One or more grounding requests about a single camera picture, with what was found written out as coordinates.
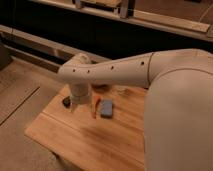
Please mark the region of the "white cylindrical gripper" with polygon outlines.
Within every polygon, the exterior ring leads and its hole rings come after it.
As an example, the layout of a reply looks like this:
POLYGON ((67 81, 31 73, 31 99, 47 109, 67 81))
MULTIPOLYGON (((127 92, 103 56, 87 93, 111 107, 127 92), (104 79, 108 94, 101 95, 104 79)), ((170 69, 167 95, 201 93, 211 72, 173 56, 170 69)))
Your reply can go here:
POLYGON ((70 84, 71 111, 74 112, 79 105, 91 103, 91 88, 88 84, 70 84))

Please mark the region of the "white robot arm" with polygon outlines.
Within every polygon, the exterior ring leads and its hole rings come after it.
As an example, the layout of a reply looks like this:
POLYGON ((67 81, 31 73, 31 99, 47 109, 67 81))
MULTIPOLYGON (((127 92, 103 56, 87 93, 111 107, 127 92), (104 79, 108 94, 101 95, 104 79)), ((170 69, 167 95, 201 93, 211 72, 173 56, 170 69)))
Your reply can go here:
POLYGON ((213 171, 213 54, 200 49, 145 53, 91 64, 85 54, 58 74, 81 103, 89 84, 139 86, 146 171, 213 171))

